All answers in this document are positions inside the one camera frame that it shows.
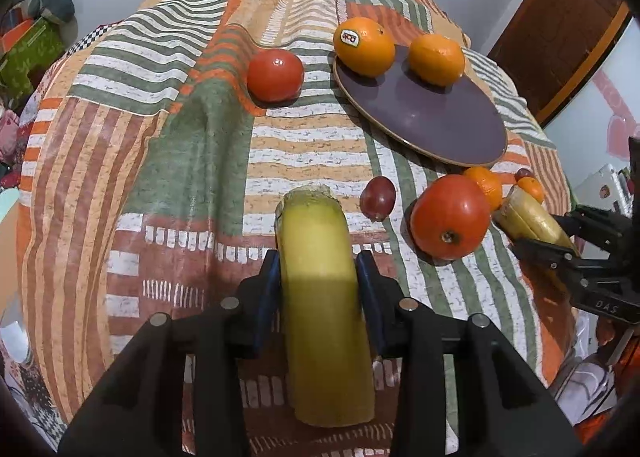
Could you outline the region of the small mandarin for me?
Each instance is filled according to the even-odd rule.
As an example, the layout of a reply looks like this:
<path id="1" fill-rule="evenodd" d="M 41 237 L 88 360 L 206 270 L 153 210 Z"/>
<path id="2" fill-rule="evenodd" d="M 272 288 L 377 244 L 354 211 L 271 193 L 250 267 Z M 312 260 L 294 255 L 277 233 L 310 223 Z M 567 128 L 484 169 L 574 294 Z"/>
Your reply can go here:
<path id="1" fill-rule="evenodd" d="M 536 199 L 537 202 L 544 202 L 544 188 L 542 187 L 539 180 L 537 180 L 533 176 L 523 176 L 520 177 L 516 183 L 521 190 L 527 192 L 529 196 L 532 196 Z"/>
<path id="2" fill-rule="evenodd" d="M 472 166 L 466 169 L 463 175 L 473 182 L 483 191 L 489 204 L 491 212 L 498 210 L 502 203 L 502 184 L 498 175 L 491 172 L 484 166 Z"/>

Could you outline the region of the long yellow banana piece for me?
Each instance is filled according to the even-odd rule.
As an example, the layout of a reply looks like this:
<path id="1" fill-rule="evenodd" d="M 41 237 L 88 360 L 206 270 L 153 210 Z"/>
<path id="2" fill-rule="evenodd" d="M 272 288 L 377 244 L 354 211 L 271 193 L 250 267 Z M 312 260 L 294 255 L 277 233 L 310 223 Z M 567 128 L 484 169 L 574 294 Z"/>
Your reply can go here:
<path id="1" fill-rule="evenodd" d="M 326 186 L 292 189 L 277 207 L 276 237 L 296 419 L 318 428 L 371 421 L 370 345 L 340 203 Z"/>

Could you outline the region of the medium orange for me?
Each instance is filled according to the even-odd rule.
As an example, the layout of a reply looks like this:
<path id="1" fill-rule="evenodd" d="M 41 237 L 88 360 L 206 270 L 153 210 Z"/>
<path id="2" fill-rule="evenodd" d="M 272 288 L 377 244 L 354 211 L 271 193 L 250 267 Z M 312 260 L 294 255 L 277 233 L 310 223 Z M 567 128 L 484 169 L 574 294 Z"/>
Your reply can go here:
<path id="1" fill-rule="evenodd" d="M 455 84 L 465 72 L 460 45 L 436 33 L 422 34 L 411 42 L 408 64 L 424 82 L 439 87 Z"/>

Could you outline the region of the green storage box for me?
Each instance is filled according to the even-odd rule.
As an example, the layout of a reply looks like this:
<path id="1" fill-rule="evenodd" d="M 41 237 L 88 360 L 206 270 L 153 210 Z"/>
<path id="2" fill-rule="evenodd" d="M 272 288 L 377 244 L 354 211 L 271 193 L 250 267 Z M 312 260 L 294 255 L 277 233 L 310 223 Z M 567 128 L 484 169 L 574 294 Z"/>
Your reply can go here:
<path id="1" fill-rule="evenodd" d="M 36 20 L 1 59 L 1 82 L 9 96 L 26 102 L 64 52 L 58 28 L 47 19 Z"/>

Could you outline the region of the dark red grape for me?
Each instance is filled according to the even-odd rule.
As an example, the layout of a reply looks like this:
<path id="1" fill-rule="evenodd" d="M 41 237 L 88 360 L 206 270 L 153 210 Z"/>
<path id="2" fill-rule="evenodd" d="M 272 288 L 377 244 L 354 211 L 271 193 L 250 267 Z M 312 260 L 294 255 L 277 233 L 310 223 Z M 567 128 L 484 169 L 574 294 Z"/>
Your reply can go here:
<path id="1" fill-rule="evenodd" d="M 360 211 L 372 222 L 382 222 L 395 206 L 396 189 L 385 176 L 376 176 L 360 195 Z"/>

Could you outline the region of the dark purple plate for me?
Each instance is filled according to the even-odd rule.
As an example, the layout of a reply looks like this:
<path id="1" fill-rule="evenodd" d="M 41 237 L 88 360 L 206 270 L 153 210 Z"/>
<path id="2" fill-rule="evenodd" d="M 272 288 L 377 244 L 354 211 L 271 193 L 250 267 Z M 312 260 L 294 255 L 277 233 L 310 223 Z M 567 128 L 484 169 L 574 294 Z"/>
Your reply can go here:
<path id="1" fill-rule="evenodd" d="M 335 58 L 334 79 L 362 117 L 419 154 L 457 166 L 498 162 L 508 134 L 495 104 L 468 76 L 447 88 L 426 84 L 409 69 L 408 51 L 398 45 L 376 79 Z"/>

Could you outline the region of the short yellow banana piece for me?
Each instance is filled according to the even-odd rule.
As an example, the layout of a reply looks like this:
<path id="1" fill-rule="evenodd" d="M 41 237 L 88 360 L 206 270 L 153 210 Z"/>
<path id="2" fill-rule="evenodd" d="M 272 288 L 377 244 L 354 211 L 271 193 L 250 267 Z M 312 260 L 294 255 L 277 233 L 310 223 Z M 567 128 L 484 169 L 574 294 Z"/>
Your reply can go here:
<path id="1" fill-rule="evenodd" d="M 574 243 L 543 206 L 521 187 L 513 186 L 492 219 L 513 241 L 539 240 L 567 248 L 577 255 Z"/>

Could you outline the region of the brown wooden door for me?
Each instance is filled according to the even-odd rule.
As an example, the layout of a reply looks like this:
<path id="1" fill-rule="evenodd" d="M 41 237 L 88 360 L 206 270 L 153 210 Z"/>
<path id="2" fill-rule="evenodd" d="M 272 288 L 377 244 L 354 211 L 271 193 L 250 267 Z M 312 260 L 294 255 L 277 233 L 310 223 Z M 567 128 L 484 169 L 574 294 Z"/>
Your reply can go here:
<path id="1" fill-rule="evenodd" d="M 523 0 L 489 57 L 545 125 L 589 81 L 629 21 L 624 0 Z"/>

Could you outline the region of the white panel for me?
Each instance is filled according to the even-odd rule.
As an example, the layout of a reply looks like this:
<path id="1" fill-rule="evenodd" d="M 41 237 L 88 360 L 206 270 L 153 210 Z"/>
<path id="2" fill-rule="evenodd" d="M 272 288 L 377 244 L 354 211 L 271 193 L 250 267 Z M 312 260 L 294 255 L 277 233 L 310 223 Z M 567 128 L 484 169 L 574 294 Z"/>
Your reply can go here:
<path id="1" fill-rule="evenodd" d="M 575 188 L 579 204 L 631 217 L 631 195 L 624 178 L 612 164 L 605 164 Z"/>

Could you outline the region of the patchwork striped bedspread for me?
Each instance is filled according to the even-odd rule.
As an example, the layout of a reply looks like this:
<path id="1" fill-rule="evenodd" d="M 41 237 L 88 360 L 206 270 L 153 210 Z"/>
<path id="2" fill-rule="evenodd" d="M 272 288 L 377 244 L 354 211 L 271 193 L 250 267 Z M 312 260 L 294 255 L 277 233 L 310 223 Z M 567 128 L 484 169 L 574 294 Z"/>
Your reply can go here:
<path id="1" fill-rule="evenodd" d="M 51 444 L 146 318 L 201 312 L 259 269 L 278 203 L 306 185 L 332 191 L 354 250 L 405 292 L 439 314 L 486 314 L 544 383 L 555 378 L 570 308 L 541 298 L 500 229 L 446 265 L 414 252 L 405 212 L 446 166 L 361 119 L 334 82 L 333 33 L 352 16 L 399 45 L 426 32 L 471 45 L 432 0 L 146 0 L 44 76 L 18 205 L 18 369 Z M 246 76 L 273 48 L 305 76 L 296 99 L 269 104 Z M 396 189 L 382 222 L 359 204 L 376 176 Z"/>

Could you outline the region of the red tomato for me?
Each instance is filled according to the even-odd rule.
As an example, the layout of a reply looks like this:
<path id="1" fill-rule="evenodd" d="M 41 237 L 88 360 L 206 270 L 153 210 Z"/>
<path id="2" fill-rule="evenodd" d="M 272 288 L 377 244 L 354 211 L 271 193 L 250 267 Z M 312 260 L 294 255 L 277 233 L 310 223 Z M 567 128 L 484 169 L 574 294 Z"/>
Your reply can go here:
<path id="1" fill-rule="evenodd" d="M 482 243 L 489 222 L 490 206 L 477 183 L 450 174 L 439 177 L 416 199 L 409 231 L 421 251 L 433 259 L 454 261 Z"/>
<path id="2" fill-rule="evenodd" d="M 262 50 L 248 64 L 248 91 L 262 102 L 288 102 L 296 99 L 304 83 L 305 69 L 288 50 Z"/>

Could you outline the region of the large orange with sticker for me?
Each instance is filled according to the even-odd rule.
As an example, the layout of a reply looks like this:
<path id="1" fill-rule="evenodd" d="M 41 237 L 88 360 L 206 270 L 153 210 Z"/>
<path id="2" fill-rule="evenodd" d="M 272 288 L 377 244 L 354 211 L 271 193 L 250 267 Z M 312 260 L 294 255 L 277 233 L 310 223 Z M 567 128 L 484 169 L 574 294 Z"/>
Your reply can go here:
<path id="1" fill-rule="evenodd" d="M 334 52 L 350 70 L 377 78 L 386 73 L 395 60 L 395 44 L 386 30 L 367 17 L 352 17 L 334 31 Z"/>

